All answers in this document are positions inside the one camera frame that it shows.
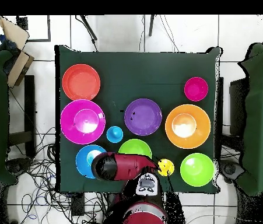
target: orange plate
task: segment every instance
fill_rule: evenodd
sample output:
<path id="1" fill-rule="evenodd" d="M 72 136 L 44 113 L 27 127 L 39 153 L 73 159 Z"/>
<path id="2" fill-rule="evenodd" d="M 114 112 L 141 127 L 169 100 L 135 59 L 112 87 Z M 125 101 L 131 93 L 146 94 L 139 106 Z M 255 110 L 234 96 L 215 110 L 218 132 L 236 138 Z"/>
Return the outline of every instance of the orange plate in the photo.
<path id="1" fill-rule="evenodd" d="M 194 117 L 197 129 L 188 138 L 180 138 L 173 132 L 172 123 L 175 116 L 187 113 Z M 211 123 L 207 113 L 198 106 L 185 104 L 173 109 L 166 118 L 166 135 L 177 147 L 183 149 L 194 149 L 202 145 L 208 138 L 211 130 Z"/>
<path id="2" fill-rule="evenodd" d="M 62 85 L 71 100 L 92 100 L 100 89 L 100 78 L 90 65 L 76 64 L 66 70 Z"/>

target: plate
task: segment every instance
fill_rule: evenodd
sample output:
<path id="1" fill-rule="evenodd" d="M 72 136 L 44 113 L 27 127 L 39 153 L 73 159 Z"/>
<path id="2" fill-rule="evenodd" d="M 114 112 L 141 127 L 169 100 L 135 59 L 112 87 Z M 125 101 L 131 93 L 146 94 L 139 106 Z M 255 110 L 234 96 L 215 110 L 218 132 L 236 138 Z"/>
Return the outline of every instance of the plate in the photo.
<path id="1" fill-rule="evenodd" d="M 78 172 L 87 178 L 95 179 L 95 176 L 92 173 L 91 164 L 97 155 L 104 152 L 106 152 L 106 150 L 98 145 L 87 145 L 83 147 L 75 158 Z"/>
<path id="2" fill-rule="evenodd" d="M 132 133 L 147 136 L 159 128 L 162 111 L 153 100 L 137 99 L 127 107 L 124 120 Z"/>
<path id="3" fill-rule="evenodd" d="M 188 114 L 194 118 L 196 129 L 192 135 L 185 134 L 180 137 L 181 131 L 179 133 L 176 131 L 178 129 L 176 128 L 176 123 L 181 121 L 181 114 Z M 193 121 L 190 121 L 190 119 L 187 121 L 188 126 L 185 125 L 182 127 L 183 130 L 188 129 L 188 131 L 185 133 L 188 133 L 193 125 Z M 183 149 L 194 149 L 202 145 L 207 140 L 211 130 L 211 122 L 207 113 L 203 109 L 195 105 L 184 104 L 176 107 L 168 114 L 166 118 L 165 129 L 166 135 L 172 144 Z"/>
<path id="4" fill-rule="evenodd" d="M 61 113 L 61 130 L 76 144 L 89 144 L 103 133 L 106 119 L 102 109 L 90 100 L 74 100 Z"/>
<path id="5" fill-rule="evenodd" d="M 76 64 L 66 70 L 62 85 L 71 100 L 92 100 L 99 92 L 100 78 L 90 65 Z"/>
<path id="6" fill-rule="evenodd" d="M 146 142 L 140 139 L 129 139 L 128 141 L 124 142 L 119 149 L 119 153 L 146 155 L 152 158 L 151 148 Z"/>

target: plastic dish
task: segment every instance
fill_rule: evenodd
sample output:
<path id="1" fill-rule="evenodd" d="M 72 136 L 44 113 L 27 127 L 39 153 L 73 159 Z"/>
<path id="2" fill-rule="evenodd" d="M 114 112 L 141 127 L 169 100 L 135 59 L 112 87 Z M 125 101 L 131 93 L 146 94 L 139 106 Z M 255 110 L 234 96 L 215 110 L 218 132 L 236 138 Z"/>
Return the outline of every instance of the plastic dish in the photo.
<path id="1" fill-rule="evenodd" d="M 152 152 L 149 145 L 146 142 L 139 139 L 129 139 L 128 141 L 124 142 L 119 149 L 119 153 L 132 155 L 146 155 L 152 158 Z"/>
<path id="2" fill-rule="evenodd" d="M 62 85 L 71 100 L 92 100 L 99 92 L 100 78 L 90 65 L 76 64 L 66 70 Z"/>
<path id="3" fill-rule="evenodd" d="M 158 170 L 158 173 L 161 176 L 167 176 L 167 175 L 171 175 L 172 173 L 174 173 L 175 167 L 174 167 L 173 162 L 171 162 L 170 160 L 168 160 L 168 159 L 161 159 L 158 162 L 158 165 L 159 165 L 159 167 L 161 169 L 161 171 Z"/>
<path id="4" fill-rule="evenodd" d="M 97 155 L 104 152 L 106 152 L 106 150 L 98 145 L 88 145 L 83 147 L 75 158 L 78 172 L 87 178 L 95 179 L 95 176 L 92 173 L 91 164 Z"/>
<path id="5" fill-rule="evenodd" d="M 197 123 L 192 115 L 181 113 L 173 119 L 171 123 L 173 132 L 180 138 L 190 137 L 197 128 Z"/>
<path id="6" fill-rule="evenodd" d="M 182 131 L 185 133 L 181 131 L 177 132 L 176 127 L 173 128 L 173 123 L 178 123 L 176 117 L 180 114 L 189 114 L 194 118 L 196 129 L 192 135 L 189 135 L 192 127 L 184 128 L 185 130 Z M 194 149 L 207 140 L 211 130 L 211 122 L 207 113 L 203 109 L 195 105 L 185 104 L 176 107 L 168 114 L 165 129 L 166 135 L 172 144 L 183 149 Z"/>
<path id="7" fill-rule="evenodd" d="M 123 139 L 123 131 L 118 126 L 112 126 L 107 130 L 106 138 L 110 142 L 116 144 L 117 142 L 120 142 Z"/>
<path id="8" fill-rule="evenodd" d="M 106 119 L 102 109 L 90 100 L 70 102 L 61 113 L 61 130 L 76 144 L 89 144 L 103 133 Z"/>
<path id="9" fill-rule="evenodd" d="M 162 111 L 153 100 L 137 99 L 126 108 L 124 120 L 132 133 L 147 136 L 159 128 Z"/>
<path id="10" fill-rule="evenodd" d="M 208 184 L 213 179 L 214 170 L 213 161 L 201 153 L 188 155 L 180 167 L 182 179 L 194 187 Z"/>
<path id="11" fill-rule="evenodd" d="M 208 93 L 208 84 L 202 78 L 190 78 L 184 86 L 184 93 L 188 99 L 198 102 L 206 97 Z"/>

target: blue bowl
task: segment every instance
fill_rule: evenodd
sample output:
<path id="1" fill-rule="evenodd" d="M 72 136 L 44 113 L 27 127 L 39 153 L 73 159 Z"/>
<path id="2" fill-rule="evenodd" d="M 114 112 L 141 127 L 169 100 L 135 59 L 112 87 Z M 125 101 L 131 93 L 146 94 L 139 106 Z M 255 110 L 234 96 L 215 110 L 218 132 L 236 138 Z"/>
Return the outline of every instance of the blue bowl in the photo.
<path id="1" fill-rule="evenodd" d="M 118 126 L 112 126 L 107 130 L 106 137 L 110 142 L 116 144 L 123 139 L 123 131 Z"/>
<path id="2" fill-rule="evenodd" d="M 83 147 L 75 158 L 78 172 L 87 178 L 95 179 L 92 173 L 91 164 L 97 155 L 104 152 L 106 152 L 106 150 L 98 145 L 87 145 Z"/>

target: purple plate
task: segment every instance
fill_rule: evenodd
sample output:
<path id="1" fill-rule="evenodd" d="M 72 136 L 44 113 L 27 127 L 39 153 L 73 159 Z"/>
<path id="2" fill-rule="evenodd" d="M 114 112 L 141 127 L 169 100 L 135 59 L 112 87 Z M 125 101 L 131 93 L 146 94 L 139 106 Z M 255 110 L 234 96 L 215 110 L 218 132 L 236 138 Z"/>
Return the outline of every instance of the purple plate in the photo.
<path id="1" fill-rule="evenodd" d="M 130 103 L 124 116 L 127 128 L 139 136 L 154 133 L 162 122 L 162 111 L 149 99 L 138 99 Z"/>

